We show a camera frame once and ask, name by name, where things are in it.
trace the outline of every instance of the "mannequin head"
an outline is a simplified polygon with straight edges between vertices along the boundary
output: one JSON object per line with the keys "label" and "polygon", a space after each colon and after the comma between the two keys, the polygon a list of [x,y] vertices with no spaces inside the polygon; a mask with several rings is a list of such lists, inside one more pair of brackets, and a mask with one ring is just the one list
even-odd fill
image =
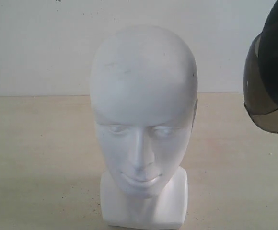
{"label": "mannequin head", "polygon": [[90,79],[95,128],[116,185],[158,195],[179,167],[197,107],[197,68],[186,43],[155,26],[132,26],[99,47]]}

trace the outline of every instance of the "dark helmet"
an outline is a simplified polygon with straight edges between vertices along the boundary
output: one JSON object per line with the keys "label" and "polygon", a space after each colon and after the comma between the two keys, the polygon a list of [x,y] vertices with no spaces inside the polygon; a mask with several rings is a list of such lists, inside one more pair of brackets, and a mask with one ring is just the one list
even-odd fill
{"label": "dark helmet", "polygon": [[253,40],[244,67],[244,106],[261,129],[278,133],[278,0]]}

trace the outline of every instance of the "mannequin ear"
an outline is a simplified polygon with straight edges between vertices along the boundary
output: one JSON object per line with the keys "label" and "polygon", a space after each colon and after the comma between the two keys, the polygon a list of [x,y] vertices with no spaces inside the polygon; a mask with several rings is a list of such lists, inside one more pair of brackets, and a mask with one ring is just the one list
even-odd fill
{"label": "mannequin ear", "polygon": [[197,99],[196,99],[196,104],[195,104],[195,109],[193,110],[193,118],[192,118],[192,125],[191,125],[191,132],[192,132],[192,129],[193,129],[193,124],[195,122],[195,117],[197,115]]}

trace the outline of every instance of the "white wall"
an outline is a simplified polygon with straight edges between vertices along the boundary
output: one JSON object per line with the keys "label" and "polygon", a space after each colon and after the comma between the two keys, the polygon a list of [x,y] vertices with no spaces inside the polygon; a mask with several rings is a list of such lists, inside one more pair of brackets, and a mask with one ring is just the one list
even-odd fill
{"label": "white wall", "polygon": [[275,0],[0,0],[0,96],[89,94],[97,47],[150,23],[192,49],[200,92],[241,92],[251,41]]}

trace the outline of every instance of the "beige tabletop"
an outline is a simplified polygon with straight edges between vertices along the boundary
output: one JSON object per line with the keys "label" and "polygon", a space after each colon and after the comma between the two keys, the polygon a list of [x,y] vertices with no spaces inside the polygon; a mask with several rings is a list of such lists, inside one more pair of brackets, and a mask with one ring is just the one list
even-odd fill
{"label": "beige tabletop", "polygon": [[[199,95],[182,230],[278,230],[278,135],[236,93]],[[0,230],[114,230],[88,96],[0,97]]]}

